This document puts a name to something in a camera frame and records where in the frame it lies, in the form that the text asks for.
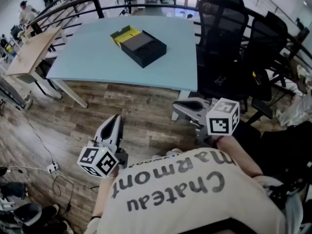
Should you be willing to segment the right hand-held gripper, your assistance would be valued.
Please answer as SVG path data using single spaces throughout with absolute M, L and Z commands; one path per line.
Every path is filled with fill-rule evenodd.
M 207 109 L 199 101 L 175 101 L 173 110 L 179 117 L 199 125 L 197 141 L 208 146 L 212 145 L 213 136 L 231 136 L 240 120 L 239 102 L 226 98 L 213 98 Z

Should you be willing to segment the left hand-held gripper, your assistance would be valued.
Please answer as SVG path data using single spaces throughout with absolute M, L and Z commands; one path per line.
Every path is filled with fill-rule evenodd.
M 114 115 L 98 128 L 95 140 L 82 148 L 77 164 L 91 176 L 108 178 L 116 167 L 127 167 L 128 154 L 119 145 L 123 138 L 123 119 Z

